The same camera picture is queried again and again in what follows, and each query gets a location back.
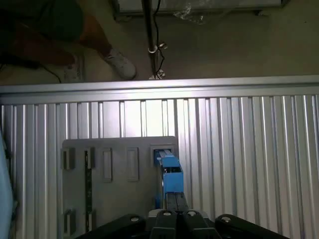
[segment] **blue block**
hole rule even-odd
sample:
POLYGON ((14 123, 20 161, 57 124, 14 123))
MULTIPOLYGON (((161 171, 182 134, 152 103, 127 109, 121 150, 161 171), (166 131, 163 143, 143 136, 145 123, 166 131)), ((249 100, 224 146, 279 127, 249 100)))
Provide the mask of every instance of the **blue block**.
POLYGON ((161 160, 163 168, 179 167, 179 160, 176 157, 165 157, 161 160))
POLYGON ((182 193, 184 192, 184 176, 180 173, 164 173, 163 174, 163 192, 182 193))

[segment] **ribbed metal surface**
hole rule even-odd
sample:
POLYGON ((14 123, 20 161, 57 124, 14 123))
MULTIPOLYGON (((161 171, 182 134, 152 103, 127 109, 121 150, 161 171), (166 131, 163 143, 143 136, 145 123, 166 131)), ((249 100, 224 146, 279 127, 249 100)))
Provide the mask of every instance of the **ribbed metal surface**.
POLYGON ((17 239, 60 233, 65 139, 178 137, 190 208, 292 239, 319 238, 319 96, 1 106, 19 201, 17 239))

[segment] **metal pole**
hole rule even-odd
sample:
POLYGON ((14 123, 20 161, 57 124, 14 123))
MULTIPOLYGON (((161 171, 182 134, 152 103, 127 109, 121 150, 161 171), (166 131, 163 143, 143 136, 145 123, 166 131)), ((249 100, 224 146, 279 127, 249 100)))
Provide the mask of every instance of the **metal pole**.
POLYGON ((153 30, 152 30, 152 2, 151 0, 142 0, 143 14, 145 19, 146 32, 148 36, 149 56, 151 60, 152 74, 156 78, 157 64, 156 54, 157 46, 154 45, 153 30))

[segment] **concrete floor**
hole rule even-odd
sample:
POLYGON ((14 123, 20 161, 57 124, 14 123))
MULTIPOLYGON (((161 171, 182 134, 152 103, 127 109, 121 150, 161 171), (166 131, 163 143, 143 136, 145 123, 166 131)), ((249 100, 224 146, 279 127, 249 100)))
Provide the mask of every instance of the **concrete floor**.
MULTIPOLYGON (((107 0, 81 0, 80 4, 96 16, 112 44, 136 64, 136 79, 148 79, 143 18, 116 23, 107 0)), ((220 20, 207 16, 205 25, 159 16, 160 39, 168 45, 163 65, 166 78, 319 74, 318 9, 318 0, 291 0, 284 8, 266 10, 267 16, 233 12, 220 20)), ((84 51, 87 82, 121 80, 95 51, 57 44, 72 52, 84 51)), ((63 77, 61 68, 48 67, 63 77)), ((58 82, 43 69, 7 66, 0 72, 0 85, 48 83, 58 82)))

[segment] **rectangular slot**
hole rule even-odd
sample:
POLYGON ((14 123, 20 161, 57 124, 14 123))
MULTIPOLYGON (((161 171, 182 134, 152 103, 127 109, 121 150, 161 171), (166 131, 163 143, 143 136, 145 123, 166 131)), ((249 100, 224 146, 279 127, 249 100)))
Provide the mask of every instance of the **rectangular slot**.
POLYGON ((72 170, 75 168, 75 148, 63 148, 61 150, 62 168, 72 170))
POLYGON ((103 180, 107 183, 112 182, 112 149, 105 148, 102 152, 103 160, 103 180))
POLYGON ((70 237, 75 232, 75 211, 67 210, 64 213, 64 235, 70 237))
POLYGON ((95 156, 95 148, 86 148, 85 152, 87 154, 87 158, 88 158, 88 169, 92 169, 94 168, 95 165, 95 160, 94 160, 94 156, 95 156))
POLYGON ((127 149, 127 176, 129 182, 139 180, 139 151, 137 147, 127 149))
POLYGON ((157 164, 157 161, 155 158, 155 151, 156 150, 167 150, 167 152, 170 152, 174 156, 178 157, 177 152, 175 151, 174 144, 151 145, 150 146, 150 158, 151 158, 151 165, 153 165, 153 166, 155 166, 157 164))
POLYGON ((95 210, 89 213, 89 232, 96 228, 96 213, 95 210))

